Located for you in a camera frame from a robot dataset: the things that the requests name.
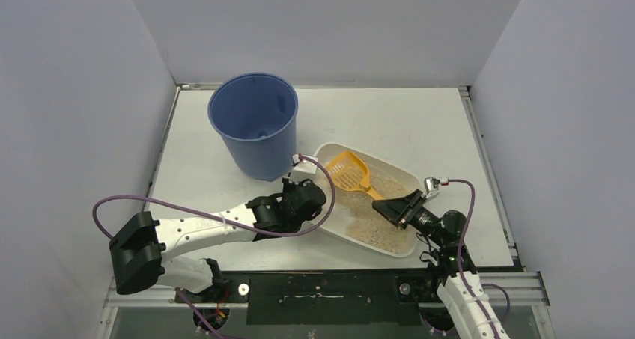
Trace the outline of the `orange litter scoop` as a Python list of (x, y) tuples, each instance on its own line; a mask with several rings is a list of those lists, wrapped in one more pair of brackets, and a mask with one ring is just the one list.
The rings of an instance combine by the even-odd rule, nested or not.
[(371, 184), (368, 166), (353, 152), (346, 150), (340, 153), (326, 165), (326, 170), (341, 190), (361, 192), (374, 200), (383, 200), (383, 196)]

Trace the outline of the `blue plastic bucket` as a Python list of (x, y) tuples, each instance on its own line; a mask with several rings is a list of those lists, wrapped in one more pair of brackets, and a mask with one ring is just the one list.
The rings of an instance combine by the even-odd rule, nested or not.
[(214, 92), (207, 107), (237, 167), (255, 180), (273, 181), (290, 171), (297, 152), (299, 99), (285, 79), (246, 73)]

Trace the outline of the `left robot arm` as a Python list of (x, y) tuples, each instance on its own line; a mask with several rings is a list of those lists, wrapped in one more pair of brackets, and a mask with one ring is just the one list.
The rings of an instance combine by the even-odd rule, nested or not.
[(109, 241), (116, 291), (130, 295), (163, 285), (210, 297), (228, 281), (216, 260), (194, 260), (188, 253), (231, 242), (301, 236), (303, 223), (320, 215), (326, 203), (325, 192), (312, 180), (284, 180), (281, 192), (218, 213), (179, 219), (136, 213)]

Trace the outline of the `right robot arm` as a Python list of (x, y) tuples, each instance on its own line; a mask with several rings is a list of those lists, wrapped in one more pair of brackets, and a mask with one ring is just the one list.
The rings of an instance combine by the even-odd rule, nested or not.
[(476, 204), (476, 191), (472, 185), (468, 187), (467, 215), (457, 210), (440, 217), (434, 215), (425, 208), (426, 199), (421, 190), (404, 197), (375, 200), (372, 207), (396, 228), (411, 227), (438, 246), (431, 252), (433, 284), (460, 338), (508, 338), (465, 244)]

